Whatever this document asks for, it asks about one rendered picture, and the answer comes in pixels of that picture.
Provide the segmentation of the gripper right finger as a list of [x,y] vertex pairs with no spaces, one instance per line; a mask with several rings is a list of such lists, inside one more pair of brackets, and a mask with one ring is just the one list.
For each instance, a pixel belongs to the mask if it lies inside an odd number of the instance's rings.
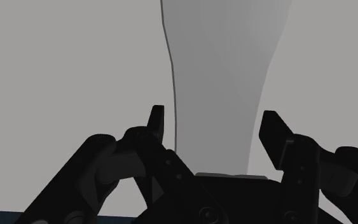
[[319,207],[320,195],[358,224],[358,148],[327,151],[269,110],[263,113],[259,139],[274,168],[284,173],[273,224],[342,224]]

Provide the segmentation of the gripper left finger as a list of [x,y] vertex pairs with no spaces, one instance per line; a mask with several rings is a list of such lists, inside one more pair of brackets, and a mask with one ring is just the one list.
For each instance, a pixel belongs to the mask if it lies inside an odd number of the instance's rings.
[[173,150],[162,145],[164,107],[120,140],[88,137],[14,224],[97,224],[107,197],[134,178],[147,208],[131,224],[228,224],[228,215]]

